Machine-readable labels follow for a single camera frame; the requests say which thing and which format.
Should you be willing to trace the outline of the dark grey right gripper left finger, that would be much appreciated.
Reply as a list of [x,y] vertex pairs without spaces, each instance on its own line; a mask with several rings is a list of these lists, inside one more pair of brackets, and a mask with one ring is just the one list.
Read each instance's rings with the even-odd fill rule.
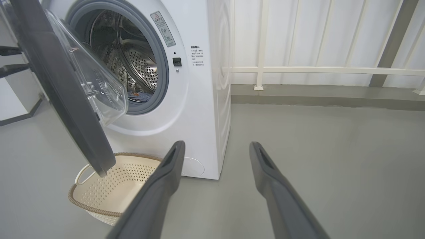
[[185,142],[175,142],[129,204],[107,239],[159,239],[167,207],[179,188]]

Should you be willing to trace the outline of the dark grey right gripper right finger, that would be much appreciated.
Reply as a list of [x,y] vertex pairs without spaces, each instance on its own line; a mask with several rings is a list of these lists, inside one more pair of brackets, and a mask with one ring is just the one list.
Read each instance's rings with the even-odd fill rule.
[[249,145],[258,192],[266,199],[276,239],[329,239],[319,221],[259,142]]

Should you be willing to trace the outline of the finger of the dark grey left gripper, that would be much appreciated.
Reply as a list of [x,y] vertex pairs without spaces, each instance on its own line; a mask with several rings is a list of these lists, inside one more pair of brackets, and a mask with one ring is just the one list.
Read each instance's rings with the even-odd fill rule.
[[30,69],[29,64],[9,64],[0,67],[0,78]]
[[0,55],[1,56],[11,56],[21,54],[22,51],[19,47],[12,46],[0,46]]

